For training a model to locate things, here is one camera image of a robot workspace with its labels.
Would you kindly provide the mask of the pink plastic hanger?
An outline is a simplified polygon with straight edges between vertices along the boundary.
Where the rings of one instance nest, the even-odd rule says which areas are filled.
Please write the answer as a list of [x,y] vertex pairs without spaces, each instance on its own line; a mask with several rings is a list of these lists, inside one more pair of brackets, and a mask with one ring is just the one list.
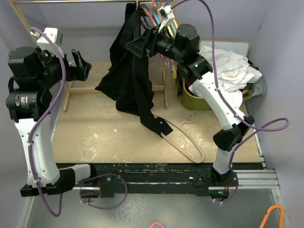
[[[141,3],[140,6],[144,9],[146,9],[146,11],[148,12],[148,17],[151,20],[152,24],[154,26],[158,26],[160,24],[160,20],[157,18],[157,16],[154,16],[154,10],[152,7],[152,4],[144,2]],[[165,56],[163,56],[162,54],[159,54],[159,56],[161,57],[161,60],[163,62],[163,64],[165,65],[166,69],[170,69],[170,60],[168,58],[166,58]]]

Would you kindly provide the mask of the grey cloth behind basket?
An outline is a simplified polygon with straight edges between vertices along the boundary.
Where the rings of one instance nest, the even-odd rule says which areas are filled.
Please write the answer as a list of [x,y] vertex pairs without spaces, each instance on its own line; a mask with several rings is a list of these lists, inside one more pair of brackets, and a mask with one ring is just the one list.
[[253,90],[253,96],[265,95],[267,93],[267,85],[262,77],[253,84]]

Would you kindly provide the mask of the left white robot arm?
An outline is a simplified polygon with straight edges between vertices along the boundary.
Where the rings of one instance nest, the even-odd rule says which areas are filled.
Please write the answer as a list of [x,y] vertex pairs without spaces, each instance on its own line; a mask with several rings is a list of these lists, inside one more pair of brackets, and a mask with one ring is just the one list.
[[28,179],[20,194],[23,197],[40,193],[57,195],[73,189],[82,181],[86,186],[97,183],[98,175],[89,164],[63,169],[56,165],[51,142],[50,105],[55,103],[50,89],[66,81],[85,81],[91,64],[78,50],[72,50],[76,63],[60,59],[38,47],[19,47],[9,53],[8,65],[13,72],[9,79],[6,107],[22,140]]

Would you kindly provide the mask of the green laundry basket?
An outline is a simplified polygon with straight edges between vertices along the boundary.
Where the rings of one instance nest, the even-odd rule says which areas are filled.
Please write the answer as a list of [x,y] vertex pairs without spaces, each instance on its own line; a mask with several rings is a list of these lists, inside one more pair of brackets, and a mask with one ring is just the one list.
[[178,73],[173,73],[177,88],[177,97],[181,97],[183,106],[188,110],[211,110],[206,100],[190,91],[190,83]]

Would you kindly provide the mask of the yellow plastic hanger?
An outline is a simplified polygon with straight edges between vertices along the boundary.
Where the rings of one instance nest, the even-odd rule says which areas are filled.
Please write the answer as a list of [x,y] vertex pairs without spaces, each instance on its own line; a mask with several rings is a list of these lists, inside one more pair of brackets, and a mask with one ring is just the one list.
[[174,19],[164,19],[161,25],[162,25],[162,30],[167,30],[169,35],[174,38],[176,32]]

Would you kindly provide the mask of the black shirt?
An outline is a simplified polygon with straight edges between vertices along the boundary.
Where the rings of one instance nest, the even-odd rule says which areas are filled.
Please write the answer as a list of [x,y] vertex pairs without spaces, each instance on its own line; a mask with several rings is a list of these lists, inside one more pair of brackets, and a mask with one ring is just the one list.
[[142,125],[159,136],[168,135],[173,129],[151,112],[154,92],[148,73],[149,60],[138,58],[124,47],[141,35],[141,16],[135,3],[126,5],[124,24],[110,47],[112,65],[95,89],[114,100],[118,111],[138,116]]

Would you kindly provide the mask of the tan hanger on table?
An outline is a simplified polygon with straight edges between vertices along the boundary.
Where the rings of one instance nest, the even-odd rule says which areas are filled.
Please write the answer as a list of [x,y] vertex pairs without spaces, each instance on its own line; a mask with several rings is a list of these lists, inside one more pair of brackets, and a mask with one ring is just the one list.
[[186,118],[186,119],[182,120],[179,124],[170,122],[169,120],[166,120],[162,117],[160,117],[160,118],[163,119],[164,122],[166,121],[169,124],[173,125],[177,130],[179,130],[181,133],[183,133],[183,135],[186,137],[186,142],[188,143],[188,145],[193,144],[193,146],[195,147],[195,150],[200,154],[199,158],[195,158],[190,152],[185,151],[185,149],[186,149],[185,147],[181,148],[179,145],[175,144],[174,141],[172,141],[168,136],[164,135],[163,133],[161,133],[161,136],[166,142],[168,142],[176,150],[178,150],[180,153],[182,153],[189,161],[191,161],[193,163],[203,163],[206,158],[206,155],[205,155],[203,149],[199,146],[199,144],[196,142],[196,140],[182,127],[184,124],[193,123],[195,121],[195,116],[192,112],[189,112],[189,111],[185,111],[184,115],[188,115],[189,119]]

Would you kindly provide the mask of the pink hanger on floor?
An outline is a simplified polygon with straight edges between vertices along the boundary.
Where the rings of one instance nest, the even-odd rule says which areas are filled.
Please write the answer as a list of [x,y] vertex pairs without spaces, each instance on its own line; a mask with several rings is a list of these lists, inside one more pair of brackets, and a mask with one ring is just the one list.
[[149,228],[167,228],[167,226],[165,224],[163,224],[162,222],[156,221],[154,223],[152,223]]

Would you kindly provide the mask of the blue plastic hanger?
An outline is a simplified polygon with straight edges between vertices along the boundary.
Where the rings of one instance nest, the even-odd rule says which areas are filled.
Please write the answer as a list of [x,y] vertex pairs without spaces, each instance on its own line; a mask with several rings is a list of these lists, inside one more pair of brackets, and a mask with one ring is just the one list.
[[140,6],[148,12],[149,19],[153,25],[159,26],[161,24],[161,20],[160,20],[158,14],[156,13],[155,4],[153,5],[151,2],[150,3],[143,2],[140,4]]

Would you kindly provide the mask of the teal plastic hanger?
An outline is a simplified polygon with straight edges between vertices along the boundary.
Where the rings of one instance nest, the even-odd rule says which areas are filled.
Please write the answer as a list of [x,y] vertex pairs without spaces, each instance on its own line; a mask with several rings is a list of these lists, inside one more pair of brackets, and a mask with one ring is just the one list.
[[172,2],[172,0],[157,0],[156,6],[161,7],[161,6],[171,5],[171,2]]

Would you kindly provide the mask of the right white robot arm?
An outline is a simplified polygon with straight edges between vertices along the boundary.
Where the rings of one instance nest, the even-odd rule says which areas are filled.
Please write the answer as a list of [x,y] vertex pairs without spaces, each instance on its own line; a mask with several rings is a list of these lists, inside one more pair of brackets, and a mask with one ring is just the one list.
[[203,96],[217,116],[222,129],[213,136],[218,150],[211,171],[211,180],[217,186],[228,181],[233,149],[242,142],[254,123],[252,116],[245,116],[238,107],[229,109],[219,94],[216,75],[210,63],[199,54],[200,37],[190,24],[181,24],[175,38],[169,38],[157,28],[148,27],[139,37],[125,44],[137,57],[152,57],[157,53],[177,62],[177,72]]

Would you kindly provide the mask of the wooden clothes rack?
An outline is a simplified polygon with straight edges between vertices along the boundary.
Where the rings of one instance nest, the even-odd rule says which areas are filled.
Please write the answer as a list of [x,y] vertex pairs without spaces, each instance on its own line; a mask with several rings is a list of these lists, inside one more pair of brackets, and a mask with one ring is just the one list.
[[[158,7],[168,6],[170,5],[170,0],[25,0],[25,1],[15,1],[15,0],[9,0],[8,3],[20,19],[21,23],[27,29],[30,33],[30,36],[34,41],[39,39],[40,34],[34,34],[30,31],[31,25],[29,24],[28,20],[24,16],[22,10],[18,8],[19,4],[89,4],[89,3],[135,3],[137,7],[141,6],[142,4],[147,4],[146,7],[144,7],[142,10],[144,12],[150,10],[150,5],[154,3],[154,7],[151,10],[151,13],[157,13]],[[62,33],[57,28],[50,28],[50,31],[54,31],[55,34],[49,33],[48,37],[50,40],[54,40],[54,45],[58,48],[59,52],[63,56],[64,66],[66,70],[66,83],[64,85],[66,96],[65,96],[65,102],[63,111],[68,111],[69,101],[72,94],[93,94],[93,93],[100,93],[100,91],[95,90],[93,87],[73,87],[73,84],[75,81],[86,81],[88,79],[88,75],[90,70],[92,69],[92,65],[86,61],[83,60],[79,50],[72,49],[71,53],[73,56],[73,61],[68,62],[66,54],[63,53],[61,50],[61,41],[57,41],[56,37],[59,39],[63,38]],[[167,95],[167,87],[166,87],[166,76],[169,72],[169,69],[173,64],[168,58],[161,57],[163,60],[166,70],[162,72],[162,79],[163,84],[162,85],[153,85],[152,90],[154,92],[162,91],[164,93],[164,104],[165,108],[168,107],[168,95]]]

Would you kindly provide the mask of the white shirt pile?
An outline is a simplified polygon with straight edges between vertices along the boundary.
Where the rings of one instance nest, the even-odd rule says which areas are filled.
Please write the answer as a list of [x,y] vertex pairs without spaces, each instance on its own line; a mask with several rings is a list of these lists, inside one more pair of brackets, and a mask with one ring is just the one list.
[[248,83],[255,83],[262,73],[248,63],[248,58],[232,51],[215,49],[218,84],[231,106],[239,108],[243,102],[241,89]]

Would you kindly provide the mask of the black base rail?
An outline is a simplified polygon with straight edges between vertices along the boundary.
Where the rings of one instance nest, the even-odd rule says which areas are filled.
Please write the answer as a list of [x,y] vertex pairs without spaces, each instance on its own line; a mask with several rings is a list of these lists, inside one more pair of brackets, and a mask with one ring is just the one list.
[[216,177],[211,163],[92,163],[91,177],[74,186],[100,190],[102,198],[115,194],[192,194],[198,197],[227,197],[234,187],[234,174]]

